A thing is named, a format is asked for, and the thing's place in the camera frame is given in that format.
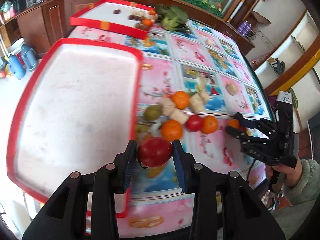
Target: orange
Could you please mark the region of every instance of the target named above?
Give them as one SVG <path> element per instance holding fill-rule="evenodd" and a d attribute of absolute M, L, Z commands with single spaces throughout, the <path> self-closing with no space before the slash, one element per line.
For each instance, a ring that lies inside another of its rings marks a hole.
<path fill-rule="evenodd" d="M 155 11 L 154 9 L 151 9 L 151 10 L 149 11 L 149 14 L 150 14 L 150 15 L 156 15 L 156 11 Z"/>
<path fill-rule="evenodd" d="M 231 119 L 227 123 L 228 126 L 231 126 L 236 129 L 240 129 L 240 122 L 237 119 Z"/>
<path fill-rule="evenodd" d="M 208 134 L 213 133 L 218 129 L 218 120 L 214 116 L 207 115 L 203 121 L 201 132 Z"/>
<path fill-rule="evenodd" d="M 182 134 L 182 125 L 176 120 L 168 120 L 161 127 L 161 136 L 169 142 L 179 140 Z"/>
<path fill-rule="evenodd" d="M 175 92 L 172 95 L 171 100 L 176 104 L 176 107 L 180 110 L 183 110 L 189 106 L 189 96 L 186 92 L 183 92 L 183 91 Z"/>
<path fill-rule="evenodd" d="M 152 21 L 150 19 L 144 19 L 141 23 L 148 27 L 152 25 Z"/>

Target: handwritten label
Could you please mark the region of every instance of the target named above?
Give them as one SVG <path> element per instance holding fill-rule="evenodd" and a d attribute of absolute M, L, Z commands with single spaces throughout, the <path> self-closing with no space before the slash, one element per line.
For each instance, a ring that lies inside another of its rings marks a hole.
<path fill-rule="evenodd" d="M 292 95 L 288 92 L 279 91 L 277 101 L 292 104 Z"/>

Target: purple bottle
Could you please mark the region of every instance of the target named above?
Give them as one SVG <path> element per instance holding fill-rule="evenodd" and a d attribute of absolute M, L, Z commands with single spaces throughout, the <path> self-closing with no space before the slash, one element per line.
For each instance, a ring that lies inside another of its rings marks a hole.
<path fill-rule="evenodd" d="M 247 27 L 244 28 L 244 30 L 242 31 L 241 35 L 246 36 L 249 33 L 249 31 L 251 30 L 251 28 L 252 28 L 252 24 L 247 25 Z"/>
<path fill-rule="evenodd" d="M 247 26 L 248 26 L 248 21 L 245 20 L 245 21 L 240 25 L 240 27 L 237 29 L 237 31 L 238 31 L 239 33 L 241 33 Z"/>

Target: printed tablecloth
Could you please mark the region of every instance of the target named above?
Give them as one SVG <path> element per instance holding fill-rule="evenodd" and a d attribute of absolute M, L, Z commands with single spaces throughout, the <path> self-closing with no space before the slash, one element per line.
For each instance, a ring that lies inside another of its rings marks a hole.
<path fill-rule="evenodd" d="M 267 104 L 252 71 L 246 65 L 238 46 L 228 36 L 189 20 L 190 34 L 168 32 L 155 24 L 145 40 L 108 31 L 77 26 L 70 37 L 108 41 L 140 49 L 144 56 L 137 105 L 137 123 L 143 112 L 163 96 L 175 91 L 196 92 L 199 78 L 204 77 L 210 100 L 199 115 L 214 115 L 219 128 L 212 134 L 184 130 L 180 140 L 185 152 L 195 160 L 220 173 L 238 171 L 244 179 L 253 159 L 240 152 L 236 139 L 224 128 L 235 112 L 248 119 L 270 119 Z M 189 108 L 183 110 L 192 114 Z M 137 133 L 139 142 L 146 136 L 161 136 L 159 126 L 168 117 L 148 123 L 148 131 Z M 247 129 L 263 137 L 257 130 Z M 265 165 L 256 162 L 249 184 L 256 187 L 265 179 Z M 120 237 L 161 234 L 191 225 L 193 195 L 179 188 L 173 160 L 157 168 L 143 170 L 136 165 L 132 177 L 129 213 L 117 220 Z M 221 210 L 220 197 L 218 209 Z"/>

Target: red-rimmed tray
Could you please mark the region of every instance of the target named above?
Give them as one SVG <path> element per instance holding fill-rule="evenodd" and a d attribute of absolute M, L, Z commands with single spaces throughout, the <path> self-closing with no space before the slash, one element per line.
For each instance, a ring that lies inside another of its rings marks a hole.
<path fill-rule="evenodd" d="M 87 174 L 113 162 L 134 138 L 142 60 L 139 50 L 120 44 L 57 41 L 17 105 L 8 177 L 45 203 L 72 171 Z M 128 197 L 121 197 L 118 217 L 126 215 Z"/>
<path fill-rule="evenodd" d="M 129 20 L 133 11 L 139 11 L 145 15 L 153 7 L 141 5 L 135 2 L 123 0 L 101 0 L 90 5 L 70 17 L 70 25 L 82 25 L 91 28 L 107 30 L 144 40 L 152 26 L 146 31 L 134 27 L 139 21 Z"/>

